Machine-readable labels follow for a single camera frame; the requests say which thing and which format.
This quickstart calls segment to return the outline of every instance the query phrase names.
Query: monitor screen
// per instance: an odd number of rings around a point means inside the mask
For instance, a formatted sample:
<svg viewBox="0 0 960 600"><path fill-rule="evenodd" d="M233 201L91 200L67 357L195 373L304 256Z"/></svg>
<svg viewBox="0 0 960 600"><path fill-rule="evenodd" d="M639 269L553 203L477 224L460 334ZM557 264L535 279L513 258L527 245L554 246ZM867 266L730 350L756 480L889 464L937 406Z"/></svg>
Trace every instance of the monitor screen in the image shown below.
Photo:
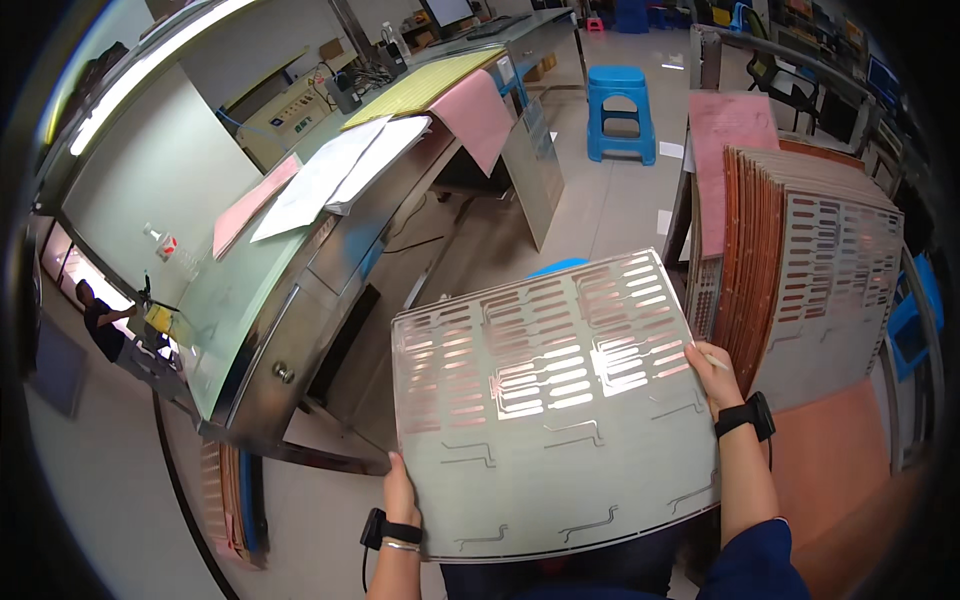
<svg viewBox="0 0 960 600"><path fill-rule="evenodd" d="M867 83L883 96L891 105L900 98L900 82L894 77L887 65L870 55L870 67L867 71Z"/></svg>
<svg viewBox="0 0 960 600"><path fill-rule="evenodd" d="M473 16L473 9L467 0L421 0L426 8L433 13L437 27L446 27Z"/></svg>

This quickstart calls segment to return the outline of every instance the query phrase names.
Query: cardboard box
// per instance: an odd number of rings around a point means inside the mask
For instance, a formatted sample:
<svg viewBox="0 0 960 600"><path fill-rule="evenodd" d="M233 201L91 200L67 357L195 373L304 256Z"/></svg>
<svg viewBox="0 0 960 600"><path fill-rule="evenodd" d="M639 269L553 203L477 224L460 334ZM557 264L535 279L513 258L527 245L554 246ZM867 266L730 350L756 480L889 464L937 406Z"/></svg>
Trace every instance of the cardboard box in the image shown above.
<svg viewBox="0 0 960 600"><path fill-rule="evenodd" d="M417 41L418 46L426 46L428 43L433 41L433 33L423 32L422 34L416 35L414 39Z"/></svg>
<svg viewBox="0 0 960 600"><path fill-rule="evenodd" d="M344 53L344 47L340 39L334 37L329 42L320 47L320 58L323 60L333 60Z"/></svg>
<svg viewBox="0 0 960 600"><path fill-rule="evenodd" d="M537 63L537 66L527 71L527 74L523 76L524 82L538 82L543 79L543 75L546 73L546 69L543 66L543 61Z"/></svg>

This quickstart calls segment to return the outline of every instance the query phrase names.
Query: computer monitor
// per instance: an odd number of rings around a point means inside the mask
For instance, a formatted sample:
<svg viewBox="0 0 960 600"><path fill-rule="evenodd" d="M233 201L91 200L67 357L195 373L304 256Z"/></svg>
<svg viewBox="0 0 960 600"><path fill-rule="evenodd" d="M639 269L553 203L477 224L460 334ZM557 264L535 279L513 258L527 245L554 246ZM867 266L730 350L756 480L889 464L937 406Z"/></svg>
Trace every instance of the computer monitor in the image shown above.
<svg viewBox="0 0 960 600"><path fill-rule="evenodd" d="M897 105L900 99L900 81L894 76L890 67L877 60L874 55L870 55L867 83L879 92L891 108Z"/></svg>
<svg viewBox="0 0 960 600"><path fill-rule="evenodd" d="M430 20L436 25L440 39L446 39L459 31L454 27L460 21L473 18L473 9L468 0L420 0Z"/></svg>

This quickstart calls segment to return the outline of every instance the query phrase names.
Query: hand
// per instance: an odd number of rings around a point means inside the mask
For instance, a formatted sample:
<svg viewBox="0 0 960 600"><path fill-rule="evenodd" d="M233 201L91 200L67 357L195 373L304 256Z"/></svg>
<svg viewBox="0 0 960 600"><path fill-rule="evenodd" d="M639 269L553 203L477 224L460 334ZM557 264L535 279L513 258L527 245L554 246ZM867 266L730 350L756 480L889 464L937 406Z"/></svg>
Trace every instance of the hand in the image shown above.
<svg viewBox="0 0 960 600"><path fill-rule="evenodd" d="M383 478L383 498L387 520L391 523L420 527L420 511L414 503L414 486L407 477L407 467L396 452L390 453L390 472Z"/></svg>
<svg viewBox="0 0 960 600"><path fill-rule="evenodd" d="M736 383L736 377L733 376L733 364L726 350L707 342L697 342L696 346L687 344L684 354L686 360L700 375L700 382L704 384L714 422L717 421L717 415L721 410L743 404L740 387ZM719 359L730 370L724 371L711 365L704 354L710 354Z"/></svg>

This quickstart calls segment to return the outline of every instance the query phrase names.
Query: yellow cutting mat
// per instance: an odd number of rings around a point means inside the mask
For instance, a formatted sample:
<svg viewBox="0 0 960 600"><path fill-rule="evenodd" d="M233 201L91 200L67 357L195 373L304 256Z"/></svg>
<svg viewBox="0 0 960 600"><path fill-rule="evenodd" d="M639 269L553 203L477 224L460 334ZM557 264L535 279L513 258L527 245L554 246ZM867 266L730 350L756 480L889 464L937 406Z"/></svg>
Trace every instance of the yellow cutting mat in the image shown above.
<svg viewBox="0 0 960 600"><path fill-rule="evenodd" d="M389 114L405 116L424 112L434 100L474 69L505 53L503 48L493 48L425 64L363 107L340 131Z"/></svg>

